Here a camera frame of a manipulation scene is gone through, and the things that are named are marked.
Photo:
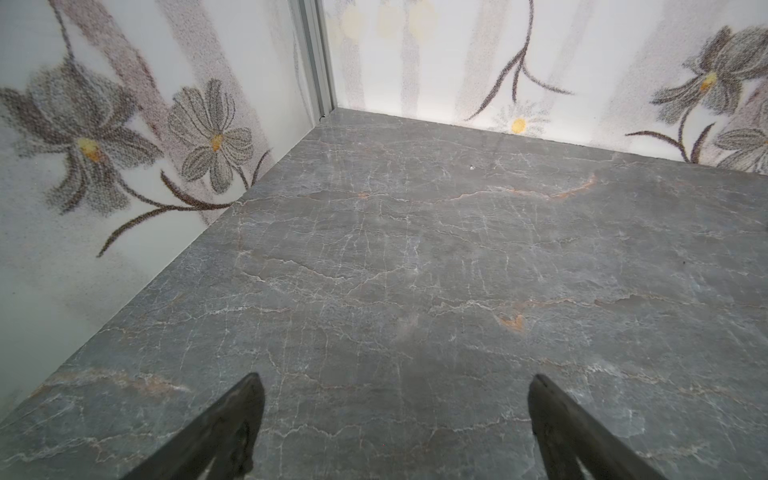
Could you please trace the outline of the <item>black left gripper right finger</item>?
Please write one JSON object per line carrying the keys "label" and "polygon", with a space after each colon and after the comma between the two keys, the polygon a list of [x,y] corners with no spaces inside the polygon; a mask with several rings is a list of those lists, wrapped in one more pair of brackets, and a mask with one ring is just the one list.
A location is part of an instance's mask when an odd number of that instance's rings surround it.
{"label": "black left gripper right finger", "polygon": [[536,374],[527,394],[532,432],[549,479],[661,479],[553,380]]}

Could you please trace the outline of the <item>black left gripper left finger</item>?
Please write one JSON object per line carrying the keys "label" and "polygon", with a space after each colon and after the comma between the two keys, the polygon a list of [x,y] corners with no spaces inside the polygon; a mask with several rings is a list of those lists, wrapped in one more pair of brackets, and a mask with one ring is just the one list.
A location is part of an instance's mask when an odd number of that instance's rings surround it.
{"label": "black left gripper left finger", "polygon": [[127,479],[242,479],[254,467],[265,410],[258,373],[245,375]]}

